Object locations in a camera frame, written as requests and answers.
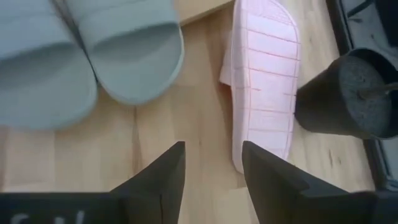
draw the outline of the slide sandal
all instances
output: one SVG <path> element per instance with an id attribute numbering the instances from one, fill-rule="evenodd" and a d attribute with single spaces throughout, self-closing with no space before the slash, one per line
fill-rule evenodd
<path id="1" fill-rule="evenodd" d="M 233 94 L 233 161 L 243 173 L 243 141 L 287 159 L 292 142 L 299 31 L 274 0 L 236 0 L 220 82 Z"/>
<path id="2" fill-rule="evenodd" d="M 98 80 L 121 103 L 161 95 L 183 61 L 172 0 L 67 0 Z"/>
<path id="3" fill-rule="evenodd" d="M 57 129 L 96 103 L 84 51 L 48 0 L 0 2 L 0 124 Z"/>

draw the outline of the pink slipper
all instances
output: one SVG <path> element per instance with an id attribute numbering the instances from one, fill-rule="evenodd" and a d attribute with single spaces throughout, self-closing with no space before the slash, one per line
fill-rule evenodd
<path id="1" fill-rule="evenodd" d="M 220 82 L 233 94 L 233 161 L 241 173 L 245 140 L 287 159 L 299 66 L 299 31 L 286 9 L 275 0 L 236 0 Z"/>

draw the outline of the light wood surface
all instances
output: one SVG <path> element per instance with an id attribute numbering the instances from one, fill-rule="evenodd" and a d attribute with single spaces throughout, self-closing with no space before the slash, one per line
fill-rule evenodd
<path id="1" fill-rule="evenodd" d="M 333 31 L 324 0 L 282 4 L 300 27 L 303 85 L 337 58 Z M 152 103 L 123 106 L 101 90 L 95 111 L 69 129 L 0 130 L 1 189 L 108 191 L 183 140 L 187 178 L 180 223 L 256 223 L 244 178 L 231 162 L 231 92 L 218 83 L 231 16 L 228 6 L 183 28 L 183 70 Z M 343 189 L 373 189 L 358 139 L 309 133 L 295 123 L 289 161 Z"/>
<path id="2" fill-rule="evenodd" d="M 175 7 L 180 16 L 181 25 L 188 24 L 200 19 L 212 12 L 215 12 L 228 4 L 232 4 L 233 0 L 174 0 Z"/>

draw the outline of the black cup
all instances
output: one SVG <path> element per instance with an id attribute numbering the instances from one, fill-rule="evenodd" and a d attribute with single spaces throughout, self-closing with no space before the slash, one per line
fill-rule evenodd
<path id="1" fill-rule="evenodd" d="M 369 132 L 352 117 L 347 105 L 350 102 L 343 99 L 340 82 L 341 64 L 348 56 L 370 64 L 385 84 L 398 82 L 396 68 L 382 55 L 369 49 L 352 50 L 336 59 L 325 71 L 297 91 L 296 120 L 304 129 L 314 133 L 348 135 L 361 139 L 390 139 L 397 136 L 398 91 L 392 91 L 387 96 L 391 98 L 391 113 L 389 126 L 382 133 Z"/>

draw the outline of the gray slide sandal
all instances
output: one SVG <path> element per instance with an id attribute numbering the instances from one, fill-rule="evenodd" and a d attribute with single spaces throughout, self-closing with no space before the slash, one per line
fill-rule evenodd
<path id="1" fill-rule="evenodd" d="M 57 129 L 93 109 L 90 62 L 48 0 L 0 1 L 0 124 Z"/>
<path id="2" fill-rule="evenodd" d="M 96 76 L 121 103 L 161 95 L 177 77 L 183 37 L 172 0 L 66 0 Z"/>

